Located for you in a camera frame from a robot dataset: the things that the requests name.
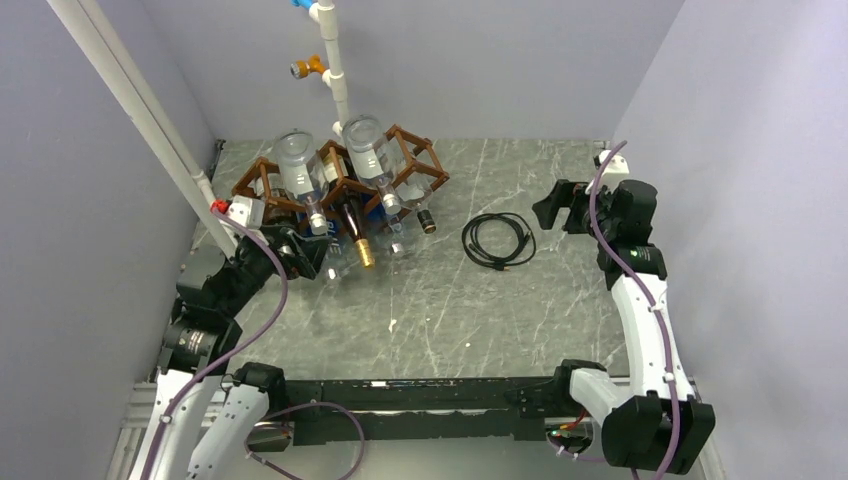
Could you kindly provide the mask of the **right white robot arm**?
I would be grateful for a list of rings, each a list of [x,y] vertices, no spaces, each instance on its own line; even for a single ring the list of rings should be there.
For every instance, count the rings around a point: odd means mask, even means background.
[[[542,229],[551,229],[567,209],[564,231],[596,239],[597,263],[623,325],[629,381],[615,383],[597,362],[564,360],[551,379],[508,397],[524,416],[587,413],[600,428],[611,466],[685,475],[716,417],[711,405],[697,399],[677,353],[663,297],[668,272],[650,241],[656,206],[656,189],[638,180],[596,195],[586,182],[559,180],[533,205]]]

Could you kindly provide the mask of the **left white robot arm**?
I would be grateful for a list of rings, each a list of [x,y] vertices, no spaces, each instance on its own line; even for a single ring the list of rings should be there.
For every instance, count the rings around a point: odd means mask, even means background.
[[[233,256],[204,245],[191,254],[177,281],[172,322],[157,360],[153,411],[130,476],[133,479],[213,479],[225,456],[261,418],[287,406],[278,367],[250,363],[234,375],[233,397],[223,417],[204,430],[209,405],[230,359],[267,331],[247,340],[236,317],[272,277],[314,279],[332,239],[304,237],[288,223],[259,230],[239,228]]]

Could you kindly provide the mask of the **clear glass bottle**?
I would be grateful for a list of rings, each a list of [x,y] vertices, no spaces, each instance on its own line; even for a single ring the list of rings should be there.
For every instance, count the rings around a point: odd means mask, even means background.
[[[321,201],[329,184],[313,136],[298,129],[284,132],[275,140],[272,155],[279,166],[286,195],[305,208],[311,232],[327,234],[328,221]]]
[[[396,161],[379,120],[368,114],[350,118],[343,125],[342,139],[358,180],[378,192],[387,215],[398,214],[402,202],[393,186]]]

